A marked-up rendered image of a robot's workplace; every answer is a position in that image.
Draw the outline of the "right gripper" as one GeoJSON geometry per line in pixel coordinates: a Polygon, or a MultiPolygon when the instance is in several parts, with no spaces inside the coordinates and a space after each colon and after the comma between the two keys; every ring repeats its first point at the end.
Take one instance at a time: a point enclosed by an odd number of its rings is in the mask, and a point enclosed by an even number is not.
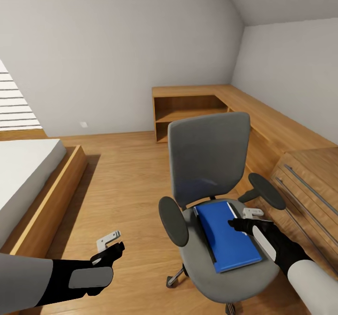
{"type": "Polygon", "coordinates": [[[234,229],[236,231],[241,231],[241,232],[248,234],[248,233],[250,233],[249,230],[248,230],[248,224],[252,220],[253,219],[234,218],[233,220],[229,220],[228,223],[231,227],[234,227],[234,229]]]}

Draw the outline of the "pen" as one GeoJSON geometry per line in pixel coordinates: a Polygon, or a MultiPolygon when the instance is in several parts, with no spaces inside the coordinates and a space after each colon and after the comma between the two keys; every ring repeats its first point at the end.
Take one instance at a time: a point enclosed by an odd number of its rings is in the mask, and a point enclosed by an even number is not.
{"type": "Polygon", "coordinates": [[[232,213],[233,213],[233,215],[235,216],[235,218],[237,218],[237,216],[236,216],[235,212],[233,211],[233,209],[231,208],[231,206],[229,205],[229,203],[228,203],[228,202],[227,202],[227,204],[228,204],[228,206],[229,206],[229,208],[230,208],[231,212],[232,212],[232,213]]]}

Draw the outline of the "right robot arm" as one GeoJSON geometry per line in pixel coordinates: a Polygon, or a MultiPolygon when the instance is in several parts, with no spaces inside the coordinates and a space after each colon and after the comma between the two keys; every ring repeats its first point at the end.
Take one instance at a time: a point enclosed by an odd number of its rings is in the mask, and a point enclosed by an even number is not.
{"type": "Polygon", "coordinates": [[[338,281],[309,257],[300,244],[290,240],[257,208],[244,208],[243,219],[228,223],[236,231],[256,238],[270,258],[280,267],[289,283],[312,315],[338,315],[338,281]]]}

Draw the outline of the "swivel chair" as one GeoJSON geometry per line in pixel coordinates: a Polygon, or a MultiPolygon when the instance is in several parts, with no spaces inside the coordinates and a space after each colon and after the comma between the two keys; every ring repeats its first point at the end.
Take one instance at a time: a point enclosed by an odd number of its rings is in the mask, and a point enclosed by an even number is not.
{"type": "MultiPolygon", "coordinates": [[[[280,271],[256,238],[248,234],[262,260],[217,274],[193,210],[196,206],[227,201],[237,218],[243,219],[244,208],[249,208],[244,203],[259,196],[278,210],[286,209],[286,202],[277,189],[256,173],[248,176],[254,188],[237,200],[215,198],[229,193],[242,179],[249,135],[250,115],[247,112],[200,115],[168,125],[174,199],[162,197],[159,214],[168,236],[178,246],[183,267],[174,277],[167,277],[166,286],[173,288],[175,280],[184,272],[206,298],[226,303],[227,315],[235,315],[233,302],[258,295],[280,271]],[[208,201],[186,207],[208,197],[208,201]]],[[[260,217],[253,216],[253,219],[260,220],[260,217]]]]}

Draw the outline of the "folder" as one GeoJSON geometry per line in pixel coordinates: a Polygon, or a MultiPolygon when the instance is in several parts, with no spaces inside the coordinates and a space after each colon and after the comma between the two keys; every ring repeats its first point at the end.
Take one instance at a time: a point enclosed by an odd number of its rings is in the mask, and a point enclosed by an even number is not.
{"type": "Polygon", "coordinates": [[[249,236],[228,223],[235,216],[227,201],[193,208],[216,273],[262,260],[249,236]]]}

